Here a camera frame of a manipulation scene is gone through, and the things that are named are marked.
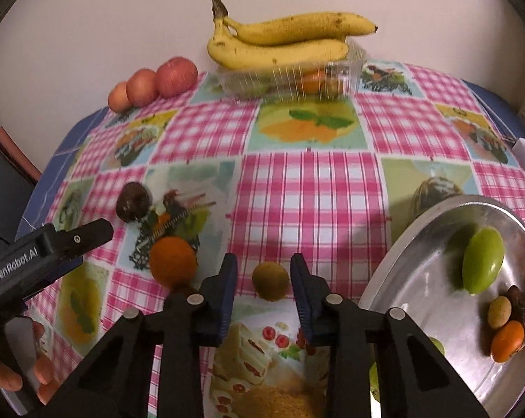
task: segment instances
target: brown dried fruit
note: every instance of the brown dried fruit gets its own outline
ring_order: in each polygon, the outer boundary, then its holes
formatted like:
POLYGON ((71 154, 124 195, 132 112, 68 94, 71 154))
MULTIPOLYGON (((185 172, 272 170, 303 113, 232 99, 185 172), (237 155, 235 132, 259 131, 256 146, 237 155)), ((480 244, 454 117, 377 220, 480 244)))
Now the brown dried fruit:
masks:
POLYGON ((116 202, 116 214, 125 223, 143 218, 152 200, 150 194, 139 182, 129 182, 125 184, 116 202))
MULTIPOLYGON (((512 315, 510 318, 512 320, 517 320, 522 324, 525 331, 525 294, 520 291, 520 289, 513 285, 511 286, 507 293, 505 294, 508 300, 510 300, 510 303, 512 304, 512 315)), ((521 344, 520 348, 516 350, 517 352, 522 350, 525 346, 525 336, 523 343, 521 344)))

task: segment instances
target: silver plate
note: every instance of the silver plate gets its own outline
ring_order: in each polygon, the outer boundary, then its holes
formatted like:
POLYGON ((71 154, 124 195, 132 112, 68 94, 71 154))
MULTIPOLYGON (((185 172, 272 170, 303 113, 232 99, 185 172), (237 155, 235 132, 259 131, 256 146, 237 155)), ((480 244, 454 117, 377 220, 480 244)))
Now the silver plate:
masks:
MULTIPOLYGON (((503 418, 525 389, 525 348, 504 364, 489 354, 491 300, 517 285, 525 292, 525 224, 499 202, 478 195, 449 198, 423 213, 392 246, 359 306, 378 312, 400 307, 443 343, 446 358, 491 418, 503 418), (505 256, 495 282, 472 296, 455 287, 473 225, 501 233, 505 256)), ((377 414, 373 408, 373 417, 377 414)))

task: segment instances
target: pink checkered pattern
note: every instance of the pink checkered pattern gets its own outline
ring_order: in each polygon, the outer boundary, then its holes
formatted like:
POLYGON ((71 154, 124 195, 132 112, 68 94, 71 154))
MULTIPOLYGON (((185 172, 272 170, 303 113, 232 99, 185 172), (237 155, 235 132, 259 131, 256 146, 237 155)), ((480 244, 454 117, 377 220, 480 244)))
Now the pink checkered pattern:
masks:
POLYGON ((195 92, 197 92, 197 89, 202 83, 202 81, 205 79, 205 76, 206 72, 199 74, 197 84, 193 86, 189 91, 186 91, 183 94, 180 94, 179 96, 171 97, 170 99, 163 99, 162 97, 158 97, 158 99, 156 99, 150 105, 141 108, 141 111, 136 116, 136 119, 141 119, 149 115, 154 115, 155 113, 160 113, 161 111, 168 111, 173 108, 185 107, 185 105, 187 105, 189 100, 191 100, 195 92))
POLYGON ((106 159, 126 126, 126 124, 119 124, 93 135, 77 161, 71 178, 80 179, 97 174, 100 171, 102 162, 106 159))
POLYGON ((53 332, 52 361, 56 379, 63 382, 83 358, 56 332, 53 332))
POLYGON ((101 132, 104 130, 104 126, 108 123, 108 121, 111 121, 111 119, 116 115, 112 110, 108 109, 106 111, 106 114, 102 118, 102 121, 100 121, 100 124, 98 124, 96 127, 94 127, 88 134, 89 137, 92 137, 97 132, 101 132))
POLYGON ((254 294, 262 261, 289 265, 303 253, 332 290, 361 296, 386 254, 384 196, 371 153, 251 154, 244 158, 229 251, 240 263, 238 293, 254 294))
POLYGON ((470 159, 462 138, 428 101, 360 93, 357 103, 381 154, 470 159))
POLYGON ((525 173, 492 163, 473 163, 483 195, 501 201, 525 223, 525 173))
POLYGON ((257 104, 229 101, 181 110, 162 135, 151 163, 241 155, 257 104))
POLYGON ((60 184, 57 190, 57 193, 55 195, 54 201, 52 202, 52 206, 50 207, 48 215, 46 216, 46 219, 44 220, 44 223, 51 223, 54 220, 55 213, 57 212, 57 209, 59 208, 59 205, 61 203, 61 198, 63 198, 63 195, 65 193, 65 190, 67 189, 68 184, 69 182, 67 181, 67 179, 64 180, 60 184))
POLYGON ((160 311, 168 292, 153 278, 115 269, 111 277, 102 326, 108 331, 128 307, 135 307, 145 314, 160 311))
POLYGON ((114 228, 114 237, 110 242, 89 252, 87 256, 106 261, 114 265, 125 236, 125 223, 116 215, 116 201, 127 182, 142 182, 146 167, 124 168, 100 173, 81 210, 79 225, 97 218, 105 218, 114 228))
POLYGON ((481 113, 479 104, 462 80, 425 67, 408 64, 407 68, 425 96, 432 102, 481 113))
POLYGON ((36 309, 52 325, 54 324, 55 307, 60 287, 61 278, 55 283, 52 283, 41 293, 35 295, 27 303, 29 308, 36 309))

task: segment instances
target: small orange fruit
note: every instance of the small orange fruit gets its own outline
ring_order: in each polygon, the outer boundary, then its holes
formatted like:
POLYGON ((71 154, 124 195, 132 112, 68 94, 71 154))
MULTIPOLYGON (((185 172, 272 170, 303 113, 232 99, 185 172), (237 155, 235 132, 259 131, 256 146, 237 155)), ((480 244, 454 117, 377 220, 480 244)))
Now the small orange fruit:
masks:
POLYGON ((150 249, 150 273, 170 290, 189 283, 197 271, 195 251, 180 237, 162 237, 150 249))
POLYGON ((510 320, 491 341, 491 357, 497 363, 504 363, 522 346, 524 327, 517 320, 510 320))
POLYGON ((300 87, 305 95, 318 94, 322 89, 324 92, 324 80, 326 74, 324 71, 314 71, 303 75, 300 87))

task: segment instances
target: blue cloth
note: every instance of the blue cloth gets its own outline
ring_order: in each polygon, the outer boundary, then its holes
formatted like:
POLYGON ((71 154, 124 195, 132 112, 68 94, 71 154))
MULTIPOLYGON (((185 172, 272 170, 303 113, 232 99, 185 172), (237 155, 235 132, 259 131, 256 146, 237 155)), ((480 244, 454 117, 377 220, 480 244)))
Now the blue cloth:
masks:
POLYGON ((65 179, 67 171, 75 159, 75 155, 77 155, 79 148, 84 143, 86 136, 102 122, 107 112, 107 107, 102 108, 82 119, 75 124, 61 142, 30 197, 18 226, 17 239, 44 223, 61 182, 65 179))
POLYGON ((514 110, 510 107, 510 104, 506 102, 502 97, 499 95, 486 90, 485 88, 482 88, 481 86, 474 85, 473 83, 464 82, 466 85, 469 86, 469 88, 475 92, 481 100, 483 100, 489 107, 484 107, 484 110, 487 112, 487 114, 491 117, 494 124, 497 126, 500 133, 503 135, 506 135, 510 138, 512 138, 512 135, 516 139, 518 138, 525 138, 525 123, 522 121, 522 119, 516 114, 514 110), (509 133, 507 128, 505 128, 496 117, 493 116, 492 112, 496 113, 496 115, 504 121, 504 124, 508 126, 508 128, 512 131, 512 133, 509 133))

